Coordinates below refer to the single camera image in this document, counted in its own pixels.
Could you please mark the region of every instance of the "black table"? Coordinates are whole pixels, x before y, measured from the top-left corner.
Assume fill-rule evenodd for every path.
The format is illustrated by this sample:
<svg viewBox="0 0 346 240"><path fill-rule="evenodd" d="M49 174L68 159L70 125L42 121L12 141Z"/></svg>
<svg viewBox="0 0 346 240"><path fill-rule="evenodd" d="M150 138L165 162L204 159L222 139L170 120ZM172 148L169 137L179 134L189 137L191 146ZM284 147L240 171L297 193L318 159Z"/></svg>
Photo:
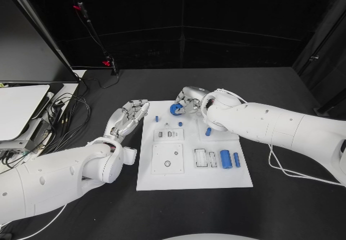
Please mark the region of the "black table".
<svg viewBox="0 0 346 240"><path fill-rule="evenodd" d="M116 81L108 70L93 70L85 78L104 85ZM127 101L175 100L185 86L209 91L225 88L248 102L315 114L319 104L294 72L280 68L124 70L120 83L100 89L96 81L87 102L91 120L68 148L81 147L104 133L108 118ZM72 125L84 121L80 106ZM90 191L68 204L48 229L34 240L162 240L196 233L225 233L264 240L346 239L346 189L299 179L269 165L269 146L241 138L253 188L136 191L143 123L123 141L139 150L133 166L124 165L117 181ZM320 164L302 154L276 147L283 166L335 181ZM15 239L35 233L59 210L16 221Z"/></svg>

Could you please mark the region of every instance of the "blue battery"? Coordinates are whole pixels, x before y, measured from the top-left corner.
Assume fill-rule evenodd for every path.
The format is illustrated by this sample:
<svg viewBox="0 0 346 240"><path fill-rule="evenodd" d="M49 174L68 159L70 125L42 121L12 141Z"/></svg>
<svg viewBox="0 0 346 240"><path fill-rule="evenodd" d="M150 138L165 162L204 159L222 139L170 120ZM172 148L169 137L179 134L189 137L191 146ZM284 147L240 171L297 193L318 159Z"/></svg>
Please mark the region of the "blue battery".
<svg viewBox="0 0 346 240"><path fill-rule="evenodd" d="M235 166L240 168L241 162L240 162L238 152L235 152L232 155L234 155Z"/></svg>
<svg viewBox="0 0 346 240"><path fill-rule="evenodd" d="M234 166L232 166L230 151L228 150L222 150L219 152L219 154L221 154L222 168L224 169L231 169Z"/></svg>
<svg viewBox="0 0 346 240"><path fill-rule="evenodd" d="M211 136L211 132L212 132L212 129L211 129L211 127L207 129L207 133L205 133L205 135L207 136Z"/></svg>

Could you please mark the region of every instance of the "black wall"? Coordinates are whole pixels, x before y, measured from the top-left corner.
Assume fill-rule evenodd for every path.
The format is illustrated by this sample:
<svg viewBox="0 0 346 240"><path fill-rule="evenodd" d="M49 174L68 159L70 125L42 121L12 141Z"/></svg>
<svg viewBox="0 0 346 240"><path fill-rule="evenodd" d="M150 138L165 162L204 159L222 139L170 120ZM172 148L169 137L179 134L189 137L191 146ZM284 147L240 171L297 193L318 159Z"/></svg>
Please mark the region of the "black wall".
<svg viewBox="0 0 346 240"><path fill-rule="evenodd" d="M335 0L85 0L121 69L292 66ZM74 0L31 0L72 66L104 55Z"/></svg>

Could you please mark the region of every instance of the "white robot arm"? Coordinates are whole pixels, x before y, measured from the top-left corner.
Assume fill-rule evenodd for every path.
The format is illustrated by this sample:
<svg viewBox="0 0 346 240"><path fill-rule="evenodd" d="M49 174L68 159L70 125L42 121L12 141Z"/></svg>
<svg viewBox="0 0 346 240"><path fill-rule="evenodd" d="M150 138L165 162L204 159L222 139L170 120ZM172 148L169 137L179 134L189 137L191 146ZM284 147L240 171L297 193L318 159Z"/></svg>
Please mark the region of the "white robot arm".
<svg viewBox="0 0 346 240"><path fill-rule="evenodd" d="M117 179L137 150L121 141L146 116L147 100L130 101L108 120L104 136L84 147L38 157L0 174L0 224L44 214Z"/></svg>
<svg viewBox="0 0 346 240"><path fill-rule="evenodd" d="M342 151L346 121L306 115L254 102L243 104L240 99L243 98L237 94L224 89L209 92L198 87L185 87L170 113L189 113L195 104L211 128L231 131L253 141L305 154L325 166L346 186L346 154Z"/></svg>

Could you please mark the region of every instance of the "red clip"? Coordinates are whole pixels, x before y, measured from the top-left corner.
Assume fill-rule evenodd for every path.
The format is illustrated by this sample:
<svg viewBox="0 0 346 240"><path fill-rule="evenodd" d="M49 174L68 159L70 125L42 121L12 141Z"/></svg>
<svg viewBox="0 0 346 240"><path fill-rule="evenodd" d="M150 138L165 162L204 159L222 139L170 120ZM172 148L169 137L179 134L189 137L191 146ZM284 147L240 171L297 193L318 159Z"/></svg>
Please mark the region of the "red clip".
<svg viewBox="0 0 346 240"><path fill-rule="evenodd" d="M110 61L103 61L103 64L104 64L107 67L111 66Z"/></svg>

